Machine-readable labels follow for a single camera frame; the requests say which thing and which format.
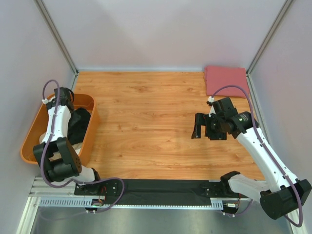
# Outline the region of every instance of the black strip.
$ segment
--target black strip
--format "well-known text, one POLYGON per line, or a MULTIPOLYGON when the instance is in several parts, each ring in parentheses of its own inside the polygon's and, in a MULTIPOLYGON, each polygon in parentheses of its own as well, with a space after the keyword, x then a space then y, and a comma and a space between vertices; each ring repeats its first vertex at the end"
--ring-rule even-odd
MULTIPOLYGON (((124 179, 125 191, 118 205, 177 205, 203 206, 211 205, 201 186, 206 180, 158 180, 158 179, 124 179)), ((122 184, 118 180, 101 183, 106 187, 106 204, 112 204, 121 193, 122 184)), ((75 195, 95 195, 75 189, 75 195)))

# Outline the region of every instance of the black fabric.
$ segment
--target black fabric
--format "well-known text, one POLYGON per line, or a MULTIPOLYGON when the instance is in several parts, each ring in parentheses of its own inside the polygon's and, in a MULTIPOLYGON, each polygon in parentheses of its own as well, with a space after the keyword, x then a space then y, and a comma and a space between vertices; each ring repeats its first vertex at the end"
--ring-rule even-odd
MULTIPOLYGON (((211 205, 206 197, 203 180, 159 180, 159 179, 124 179, 125 192, 118 202, 119 205, 177 205, 203 206, 211 205)), ((121 192, 121 183, 117 183, 117 192, 107 196, 107 204, 111 204, 121 192)), ((106 183, 109 193, 112 184, 106 183)))
POLYGON ((90 113, 84 108, 78 108, 72 113, 68 122, 67 138, 71 145, 83 142, 90 121, 90 113))

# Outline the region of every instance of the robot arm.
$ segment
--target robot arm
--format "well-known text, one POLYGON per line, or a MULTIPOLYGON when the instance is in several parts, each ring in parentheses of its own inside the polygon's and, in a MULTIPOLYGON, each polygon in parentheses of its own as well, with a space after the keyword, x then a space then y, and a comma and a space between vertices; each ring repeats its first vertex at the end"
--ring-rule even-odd
MULTIPOLYGON (((51 133, 53 116, 55 115, 55 97, 58 95, 58 90, 55 89, 54 92, 55 96, 51 99, 43 100, 49 116, 47 131, 41 144, 34 146, 33 149, 39 166, 44 152, 44 146, 47 144, 51 133)), ((49 182, 62 182, 65 179, 72 178, 81 182, 97 181, 100 179, 98 173, 93 168, 82 166, 79 156, 67 138, 70 120, 71 124, 79 120, 79 116, 75 115, 74 105, 72 103, 74 95, 72 94, 71 96, 70 92, 68 88, 60 88, 60 102, 54 119, 54 134, 49 142, 44 158, 44 175, 49 182), (50 161, 49 158, 51 158, 55 152, 59 152, 61 158, 50 161)))
POLYGON ((226 140, 227 133, 232 135, 250 153, 266 179, 266 182, 255 181, 234 171, 221 177, 221 182, 224 183, 226 189, 259 202, 272 219, 277 219, 298 208, 291 185, 263 147, 265 144, 295 185, 303 205, 312 189, 310 183, 306 179, 299 180, 285 166, 256 123, 263 141, 260 143, 253 129, 251 114, 249 112, 239 114, 229 97, 212 103, 209 101, 209 104, 212 105, 209 114, 196 114, 192 138, 200 138, 202 125, 206 127, 205 136, 210 140, 226 140))

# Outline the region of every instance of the white cable clip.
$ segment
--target white cable clip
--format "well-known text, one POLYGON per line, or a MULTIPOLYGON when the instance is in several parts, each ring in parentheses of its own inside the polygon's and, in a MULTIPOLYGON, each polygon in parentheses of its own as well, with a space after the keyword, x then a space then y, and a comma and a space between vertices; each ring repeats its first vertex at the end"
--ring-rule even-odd
POLYGON ((227 207, 232 207, 232 208, 235 208, 235 207, 236 207, 236 205, 233 204, 233 203, 226 203, 226 206, 227 206, 227 207))
POLYGON ((47 136, 50 136, 50 135, 53 136, 53 133, 52 133, 52 132, 47 132, 46 135, 47 135, 47 136))
POLYGON ((210 96, 210 97, 208 98, 207 104, 210 105, 210 106, 212 106, 214 101, 215 101, 215 99, 214 99, 212 96, 210 96))
POLYGON ((46 105, 47 103, 49 103, 49 100, 48 100, 48 99, 42 99, 42 103, 43 103, 44 105, 46 105))

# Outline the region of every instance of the metal frame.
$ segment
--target metal frame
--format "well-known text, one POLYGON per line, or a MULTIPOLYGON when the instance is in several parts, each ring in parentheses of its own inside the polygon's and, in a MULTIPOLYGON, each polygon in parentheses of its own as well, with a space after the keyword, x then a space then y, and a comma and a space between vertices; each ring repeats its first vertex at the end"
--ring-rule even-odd
POLYGON ((247 69, 247 75, 250 75, 252 71, 254 70, 255 66, 257 65, 259 59, 261 58, 264 50, 267 48, 268 44, 270 43, 272 37, 276 33, 276 30, 278 29, 279 25, 281 24, 282 20, 286 16, 287 12, 290 9, 290 6, 293 4, 294 0, 286 0, 284 2, 284 5, 282 6, 281 10, 279 11, 273 25, 271 26, 268 34, 265 36, 259 50, 257 51, 255 57, 253 58, 253 61, 251 62, 249 68, 247 69))
MULTIPOLYGON (((107 208, 109 205, 103 205, 101 207, 92 205, 92 198, 85 197, 41 197, 40 207, 81 207, 81 208, 107 208)), ((118 205, 116 204, 112 208, 124 208, 124 209, 162 209, 162 210, 223 210, 223 200, 212 200, 211 205, 206 206, 176 206, 176 205, 118 205)))
POLYGON ((16 234, 30 234, 39 203, 40 197, 28 197, 16 234))
MULTIPOLYGON (((294 0, 286 0, 285 1, 284 5, 282 6, 280 12, 278 13, 273 25, 271 26, 269 32, 265 36, 265 39, 263 40, 259 50, 257 51, 255 57, 253 58, 250 66, 246 72, 247 83, 248 83, 248 86, 250 88, 251 99, 253 102, 253 107, 255 109, 255 114, 257 116, 257 120, 259 121, 259 123, 262 127, 263 133, 266 135, 266 138, 268 139, 268 141, 270 141, 270 138, 266 134, 267 127, 266 127, 266 124, 261 117, 262 111, 261 111, 261 107, 258 105, 259 101, 258 101, 257 95, 254 91, 254 85, 253 85, 253 81, 251 79, 251 73, 254 70, 254 68, 256 67, 258 61, 260 60, 261 56, 263 55, 263 52, 267 48, 268 44, 270 43, 272 37, 276 33, 279 25, 281 24, 285 15, 289 11, 293 2, 294 2, 294 0)), ((71 67, 71 69, 73 70, 73 72, 75 74, 73 83, 71 85, 71 88, 73 89, 76 85, 76 82, 77 82, 79 70, 75 66, 75 63, 73 62, 64 42, 62 41, 61 36, 58 33, 45 4, 43 3, 42 0, 35 0, 35 3, 37 5, 39 11, 41 12, 45 22, 47 23, 47 26, 50 29, 54 39, 56 40, 57 44, 59 45, 59 48, 62 51, 66 61, 68 62, 69 66, 71 67)), ((40 204, 41 198, 44 198, 46 200, 49 200, 49 199, 58 200, 58 199, 65 198, 68 200, 70 198, 77 197, 77 196, 74 196, 74 189, 75 189, 75 184, 70 183, 67 187, 56 190, 56 189, 53 189, 53 188, 50 188, 49 186, 47 186, 44 183, 44 181, 42 180, 42 178, 36 177, 34 184, 32 186, 31 192, 29 194, 25 209, 23 211, 23 214, 22 214, 19 226, 18 226, 17 234, 21 234, 21 233, 29 234, 31 232, 33 223, 35 221, 35 216, 36 216, 38 207, 41 205, 42 206, 45 205, 43 203, 40 204)), ((98 196, 83 196, 83 198, 84 199, 90 199, 90 198, 99 198, 99 197, 98 196)), ((216 202, 218 202, 220 199, 221 198, 211 198, 211 200, 214 200, 216 202)), ((222 198, 222 200, 223 201, 224 200, 230 201, 230 200, 232 200, 232 198, 222 198)), ((289 217, 296 220, 298 218, 297 211, 291 212, 289 214, 289 217)), ((291 225, 291 226, 292 226, 293 233, 298 233, 298 234, 307 233, 305 226, 303 226, 302 228, 296 228, 293 225, 291 225)))
POLYGON ((50 29, 55 41, 57 42, 60 50, 62 51, 68 65, 71 67, 71 69, 73 70, 75 76, 77 76, 78 74, 78 69, 77 67, 75 66, 75 63, 73 61, 73 59, 71 58, 62 38, 60 37, 59 35, 59 32, 57 30, 57 28, 55 27, 54 23, 53 23, 53 20, 45 6, 45 4, 43 3, 42 0, 35 0, 35 3, 44 19, 44 21, 46 22, 48 28, 50 29))

